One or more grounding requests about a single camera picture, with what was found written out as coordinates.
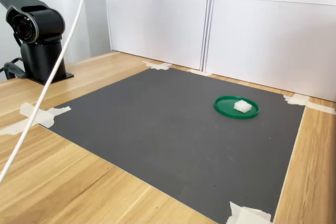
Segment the green tray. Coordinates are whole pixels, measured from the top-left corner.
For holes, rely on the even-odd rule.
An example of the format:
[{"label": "green tray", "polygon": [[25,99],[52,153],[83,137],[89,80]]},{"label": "green tray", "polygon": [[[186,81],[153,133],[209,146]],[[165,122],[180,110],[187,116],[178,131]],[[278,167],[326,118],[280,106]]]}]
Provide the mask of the green tray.
[{"label": "green tray", "polygon": [[[233,107],[236,102],[244,100],[252,105],[252,108],[250,111],[247,111],[246,113],[243,113],[241,111],[235,110]],[[251,101],[249,99],[246,99],[244,97],[236,97],[232,95],[226,95],[224,97],[219,97],[215,101],[215,109],[230,118],[237,118],[237,119],[250,119],[254,118],[259,113],[259,106],[254,101]]]}]

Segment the dark gray mat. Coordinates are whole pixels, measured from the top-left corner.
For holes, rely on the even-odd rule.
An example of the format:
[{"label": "dark gray mat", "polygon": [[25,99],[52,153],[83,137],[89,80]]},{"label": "dark gray mat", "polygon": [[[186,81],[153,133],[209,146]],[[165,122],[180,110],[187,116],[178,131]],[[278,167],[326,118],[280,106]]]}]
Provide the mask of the dark gray mat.
[{"label": "dark gray mat", "polygon": [[[221,95],[260,106],[253,119],[215,111]],[[50,130],[219,223],[229,202],[274,216],[303,106],[280,94],[175,69],[146,70],[59,107]]]}]

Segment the wooden table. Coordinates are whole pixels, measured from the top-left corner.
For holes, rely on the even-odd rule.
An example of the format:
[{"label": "wooden table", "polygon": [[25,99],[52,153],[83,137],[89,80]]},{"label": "wooden table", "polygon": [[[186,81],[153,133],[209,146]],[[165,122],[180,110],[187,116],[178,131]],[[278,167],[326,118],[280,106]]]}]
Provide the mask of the wooden table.
[{"label": "wooden table", "polygon": [[[68,65],[67,71],[75,77],[52,84],[41,109],[55,107],[148,69],[142,60],[114,52]],[[180,66],[173,68],[188,71]],[[221,76],[209,78],[293,95]],[[35,104],[42,88],[29,80],[0,83],[0,129],[25,119],[19,113],[21,104]],[[336,108],[330,101],[316,98],[310,101]],[[336,222],[335,124],[335,115],[305,109],[275,223]],[[1,169],[19,136],[0,136]],[[32,127],[0,185],[0,223],[125,222],[212,223],[76,144],[39,125]]]}]

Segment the white cable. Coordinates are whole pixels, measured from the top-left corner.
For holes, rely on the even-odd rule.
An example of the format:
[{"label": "white cable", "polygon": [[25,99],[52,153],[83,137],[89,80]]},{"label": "white cable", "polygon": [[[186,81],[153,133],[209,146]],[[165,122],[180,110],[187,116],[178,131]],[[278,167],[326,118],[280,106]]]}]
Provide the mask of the white cable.
[{"label": "white cable", "polygon": [[65,43],[64,43],[64,47],[63,47],[63,49],[62,49],[62,52],[60,53],[60,55],[59,55],[59,57],[58,57],[58,59],[57,59],[57,61],[56,61],[56,64],[55,64],[55,66],[54,66],[54,68],[53,68],[53,70],[52,70],[52,72],[51,72],[51,74],[50,74],[50,76],[49,76],[49,79],[47,80],[47,82],[46,82],[46,84],[45,84],[45,86],[44,86],[44,88],[43,88],[43,90],[42,90],[42,93],[41,93],[40,97],[39,97],[38,100],[37,100],[37,103],[36,103],[36,105],[35,105],[35,108],[34,108],[34,110],[33,110],[33,113],[32,113],[32,115],[30,116],[30,118],[29,118],[29,120],[28,120],[28,123],[27,123],[25,129],[24,129],[23,132],[22,132],[22,135],[21,135],[19,141],[17,142],[17,144],[16,144],[16,146],[15,146],[15,148],[14,148],[12,154],[10,155],[10,157],[9,157],[9,159],[8,159],[8,161],[7,161],[6,165],[5,165],[5,167],[4,167],[3,170],[1,171],[1,174],[0,174],[0,183],[2,182],[3,178],[5,177],[5,175],[6,175],[7,171],[8,171],[8,169],[9,169],[9,167],[11,166],[11,164],[12,164],[12,162],[13,162],[13,159],[15,158],[17,152],[19,151],[19,149],[20,149],[20,147],[21,147],[21,145],[22,145],[22,142],[23,142],[23,140],[25,139],[25,137],[26,137],[26,135],[27,135],[27,133],[28,133],[28,131],[29,131],[29,128],[31,127],[31,124],[33,123],[33,121],[34,121],[34,119],[35,119],[35,116],[36,116],[36,114],[37,114],[37,111],[38,111],[38,109],[40,108],[40,105],[41,105],[41,103],[42,103],[42,100],[43,100],[44,96],[46,95],[47,90],[48,90],[48,88],[49,88],[49,86],[50,86],[52,80],[54,79],[54,76],[55,76],[57,70],[58,70],[58,67],[59,67],[59,65],[61,64],[62,60],[63,60],[64,53],[65,53],[65,51],[67,50],[67,47],[68,47],[69,42],[70,42],[70,39],[71,39],[71,37],[72,37],[72,35],[73,35],[73,33],[74,33],[74,30],[75,30],[75,27],[76,27],[76,24],[77,24],[77,21],[78,21],[78,17],[79,17],[80,11],[81,11],[81,9],[82,9],[83,2],[84,2],[84,0],[80,0],[80,2],[79,2],[79,7],[78,7],[78,10],[77,10],[77,14],[76,14],[76,16],[75,16],[75,20],[73,21],[73,24],[72,24],[72,27],[71,27],[69,36],[68,36],[67,40],[66,40]]}]

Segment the white wall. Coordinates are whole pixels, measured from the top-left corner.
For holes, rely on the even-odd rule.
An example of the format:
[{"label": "white wall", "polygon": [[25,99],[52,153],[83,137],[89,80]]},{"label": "white wall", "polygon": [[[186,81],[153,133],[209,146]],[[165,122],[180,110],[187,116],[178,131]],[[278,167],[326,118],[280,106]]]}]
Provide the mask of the white wall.
[{"label": "white wall", "polygon": [[111,50],[106,9],[106,0],[85,0],[91,57]]},{"label": "white wall", "polygon": [[[40,0],[59,11],[66,22],[62,43],[65,42],[75,17],[79,0]],[[0,6],[0,66],[20,56],[20,50],[13,38],[13,30],[5,21],[7,10]],[[105,0],[85,0],[76,30],[65,54],[65,62],[75,62],[110,51],[107,32]],[[0,80],[5,80],[4,73]]]}]

